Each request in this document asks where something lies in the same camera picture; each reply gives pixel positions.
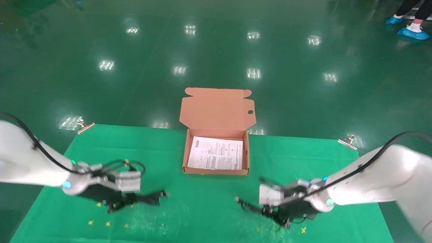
open cardboard box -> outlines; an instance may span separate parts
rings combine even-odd
[[[249,135],[246,131],[257,120],[250,90],[186,88],[190,97],[181,101],[180,122],[189,129],[183,157],[183,172],[187,174],[239,175],[249,174]],[[212,137],[243,141],[242,168],[196,169],[187,166],[196,137]]]

box flap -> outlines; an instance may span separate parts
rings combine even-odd
[[[209,89],[209,88],[186,88],[184,90],[190,96],[212,96],[212,97],[231,97],[246,98],[252,94],[250,90],[231,90],[231,89]]]
[[[255,103],[244,99],[250,90],[186,88],[191,97],[181,102],[180,122],[191,129],[246,130],[253,126]]]

white paper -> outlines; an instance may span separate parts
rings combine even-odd
[[[260,185],[260,205],[274,205],[276,206],[280,200],[283,199],[283,192],[275,190],[268,185]]]
[[[194,137],[187,166],[198,169],[242,169],[243,141]]]

green table cover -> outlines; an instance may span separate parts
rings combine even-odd
[[[358,158],[337,141],[251,135],[248,176],[209,176],[182,172],[185,135],[113,125],[96,125],[77,135],[65,153],[70,159],[89,164],[141,161],[146,166],[141,192],[165,189],[170,196],[159,207],[136,204],[107,214],[104,205],[45,187],[11,242],[392,242],[378,204],[336,206],[286,230],[242,211],[234,201],[239,196],[257,204],[259,176],[284,184],[322,178]]]

white robotic arm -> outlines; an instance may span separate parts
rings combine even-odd
[[[326,185],[365,164],[380,149],[329,176]],[[404,146],[391,145],[362,173],[327,188],[324,193],[337,205],[395,201],[413,228],[426,242],[432,242],[431,180],[431,157]]]
[[[413,228],[426,242],[432,243],[432,188],[429,186],[432,158],[401,145],[392,145],[404,135],[432,141],[423,134],[403,133],[323,179],[299,179],[283,186],[260,178],[263,208],[238,197],[236,201],[243,209],[270,217],[286,228],[296,218],[314,219],[318,213],[330,212],[335,205],[395,201]]]
[[[144,165],[137,161],[115,160],[92,166],[74,163],[39,141],[19,119],[0,115],[14,119],[23,127],[0,120],[0,182],[61,187],[67,195],[103,202],[109,213],[135,202],[159,205],[159,198],[168,195],[164,190],[135,194],[141,189],[142,174],[132,164],[140,165],[145,172]],[[127,167],[128,171],[116,171],[120,167]]]

